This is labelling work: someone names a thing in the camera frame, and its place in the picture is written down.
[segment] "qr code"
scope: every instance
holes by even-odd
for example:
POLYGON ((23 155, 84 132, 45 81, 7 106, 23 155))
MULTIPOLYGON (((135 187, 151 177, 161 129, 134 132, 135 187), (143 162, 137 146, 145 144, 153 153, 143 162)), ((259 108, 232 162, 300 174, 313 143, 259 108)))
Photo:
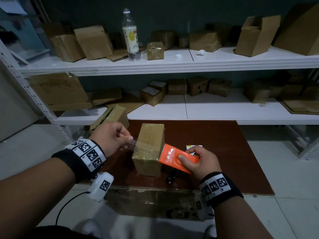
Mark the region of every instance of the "qr code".
POLYGON ((100 189, 107 191, 108 187, 110 186, 110 183, 106 180, 103 181, 103 183, 100 186, 100 189))
POLYGON ((202 209, 202 205, 201 205, 200 201, 196 201, 196 207, 198 210, 202 209))
POLYGON ((219 184, 220 187, 224 187, 224 186, 228 185, 224 177, 217 179, 217 183, 219 184))
POLYGON ((86 154, 86 156, 89 158, 89 160, 93 161, 94 159, 96 159, 99 155, 98 153, 95 151, 95 149, 93 148, 90 152, 88 152, 86 154))
POLYGON ((78 146, 78 148, 79 148, 82 152, 85 152, 85 151, 89 150, 89 149, 92 148, 92 147, 85 142, 85 143, 83 143, 82 145, 78 146))
POLYGON ((216 181, 211 182, 211 183, 209 184, 209 186, 210 186, 212 192, 214 192, 214 191, 216 191, 216 190, 219 189, 219 187, 218 187, 216 181))
POLYGON ((101 163, 102 163, 102 160, 100 158, 98 158, 92 164, 93 164, 94 168, 97 168, 101 163))
POLYGON ((76 141, 76 142, 74 142, 74 143, 72 143, 71 145, 79 145, 79 144, 81 144, 83 141, 76 141))

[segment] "black pants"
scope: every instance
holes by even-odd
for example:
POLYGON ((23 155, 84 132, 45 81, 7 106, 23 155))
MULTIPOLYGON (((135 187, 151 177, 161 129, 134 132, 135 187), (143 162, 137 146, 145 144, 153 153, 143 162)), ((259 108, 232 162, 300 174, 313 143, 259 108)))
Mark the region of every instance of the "black pants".
POLYGON ((34 238, 75 238, 75 239, 96 239, 96 237, 84 235, 70 228, 62 226, 46 226, 46 227, 36 227, 30 231, 24 238, 34 239, 34 238))

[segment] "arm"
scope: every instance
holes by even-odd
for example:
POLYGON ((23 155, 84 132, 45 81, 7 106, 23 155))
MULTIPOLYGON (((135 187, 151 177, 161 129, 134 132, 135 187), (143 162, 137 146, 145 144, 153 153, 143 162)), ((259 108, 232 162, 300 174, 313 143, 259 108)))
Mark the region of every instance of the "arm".
MULTIPOLYGON (((133 140, 119 122, 104 123, 90 136, 105 157, 133 140)), ((50 212, 75 184, 72 169, 58 158, 50 158, 26 171, 0 181, 0 231, 3 238, 17 238, 50 212)))
MULTIPOLYGON (((200 159, 198 163, 192 163, 182 155, 178 156, 181 163, 198 180, 202 180, 212 172, 221 172, 216 155, 205 148, 194 146, 186 152, 196 152, 199 155, 200 159)), ((218 238, 272 238, 242 197, 234 196, 229 198, 217 205, 214 212, 218 238)))

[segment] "wristband with fiducial markers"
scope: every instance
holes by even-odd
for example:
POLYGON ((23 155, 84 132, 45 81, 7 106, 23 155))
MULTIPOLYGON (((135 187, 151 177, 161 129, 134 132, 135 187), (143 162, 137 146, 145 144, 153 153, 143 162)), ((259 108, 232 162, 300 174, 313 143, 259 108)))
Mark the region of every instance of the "wristband with fiducial markers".
POLYGON ((70 167, 75 174, 75 183, 96 176, 106 160, 101 147, 90 139, 80 139, 52 155, 70 167))
POLYGON ((233 181, 221 172, 213 172, 205 176, 201 180, 199 188, 206 203, 211 205, 213 209, 234 196, 244 198, 233 181))

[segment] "yellow lemon graphic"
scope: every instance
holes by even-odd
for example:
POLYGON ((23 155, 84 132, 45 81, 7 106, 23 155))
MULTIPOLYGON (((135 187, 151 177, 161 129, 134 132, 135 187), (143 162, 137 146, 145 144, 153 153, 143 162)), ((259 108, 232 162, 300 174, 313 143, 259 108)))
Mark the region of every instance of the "yellow lemon graphic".
POLYGON ((134 35, 134 33, 132 31, 129 33, 129 39, 131 41, 134 41, 134 39, 135 39, 135 35, 134 35))

